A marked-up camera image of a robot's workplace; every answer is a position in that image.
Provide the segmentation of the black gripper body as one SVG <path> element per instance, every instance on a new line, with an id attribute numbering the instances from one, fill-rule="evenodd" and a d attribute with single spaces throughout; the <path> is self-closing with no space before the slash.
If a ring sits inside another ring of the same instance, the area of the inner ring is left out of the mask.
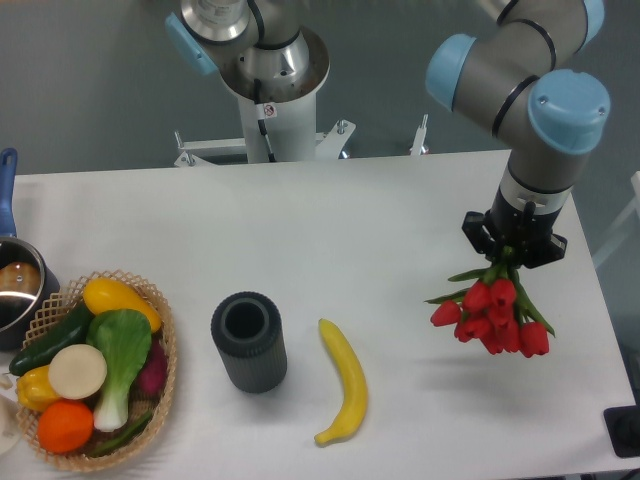
<path id="1" fill-rule="evenodd" d="M 488 213 L 501 243 L 501 253 L 506 246 L 510 247 L 512 259 L 516 264 L 520 264 L 523 247 L 553 233 L 553 226 L 560 211 L 539 214 L 535 212 L 532 202 L 527 202 L 524 207 L 518 209 L 498 191 Z"/>

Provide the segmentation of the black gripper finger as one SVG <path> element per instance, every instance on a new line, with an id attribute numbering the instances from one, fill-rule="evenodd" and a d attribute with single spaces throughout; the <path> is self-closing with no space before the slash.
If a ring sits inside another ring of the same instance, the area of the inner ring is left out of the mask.
<path id="1" fill-rule="evenodd" d="M 565 237 L 554 233 L 529 242 L 521 251 L 520 264 L 528 269 L 534 269 L 562 260 L 566 253 L 567 244 Z"/>
<path id="2" fill-rule="evenodd" d="M 473 249 L 488 261 L 495 262 L 501 253 L 501 243 L 496 236 L 489 213 L 468 211 L 462 223 L 462 231 Z"/>

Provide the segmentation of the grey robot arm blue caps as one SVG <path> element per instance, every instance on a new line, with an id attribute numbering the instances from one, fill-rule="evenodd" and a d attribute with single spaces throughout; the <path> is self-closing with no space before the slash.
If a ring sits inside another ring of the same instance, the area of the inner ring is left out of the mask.
<path id="1" fill-rule="evenodd" d="M 511 150 L 491 208 L 463 222 L 490 261 L 532 269 L 565 255 L 553 226 L 601 139 L 610 97 L 596 78 L 564 64 L 603 20 L 600 1 L 508 1 L 491 39 L 451 36 L 429 62 L 427 92 Z M 339 155 L 344 139 L 316 130 L 328 52 L 301 24 L 296 2 L 184 1 L 165 29 L 194 70 L 219 74 L 236 97 L 250 162 Z"/>

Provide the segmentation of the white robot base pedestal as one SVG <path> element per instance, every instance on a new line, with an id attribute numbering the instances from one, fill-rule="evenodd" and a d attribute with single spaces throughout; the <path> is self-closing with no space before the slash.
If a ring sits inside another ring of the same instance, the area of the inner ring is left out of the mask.
<path id="1" fill-rule="evenodd" d="M 330 70 L 321 38 L 303 27 L 277 49 L 251 46 L 216 64 L 175 16 L 165 21 L 174 47 L 203 76 L 219 74 L 236 98 L 243 136 L 223 140 L 183 141 L 175 132 L 179 167 L 205 166 L 212 157 L 244 155 L 247 162 L 276 163 L 344 159 L 356 124 L 339 119 L 327 131 L 316 129 L 316 95 Z"/>

